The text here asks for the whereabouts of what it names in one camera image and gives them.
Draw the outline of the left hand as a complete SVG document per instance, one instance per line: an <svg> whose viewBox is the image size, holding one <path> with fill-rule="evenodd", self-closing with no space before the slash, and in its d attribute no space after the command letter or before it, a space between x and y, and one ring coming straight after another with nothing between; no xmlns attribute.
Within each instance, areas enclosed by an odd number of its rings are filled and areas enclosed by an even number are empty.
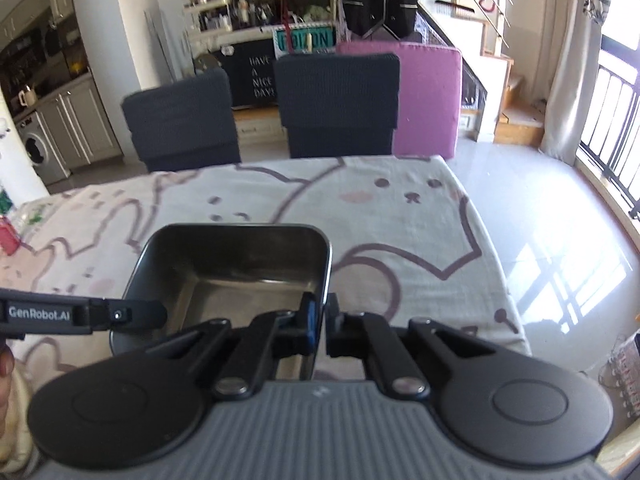
<svg viewBox="0 0 640 480"><path fill-rule="evenodd" d="M6 431L6 413L9 409L14 367L14 355L5 344L0 353L0 427L2 434Z"/></svg>

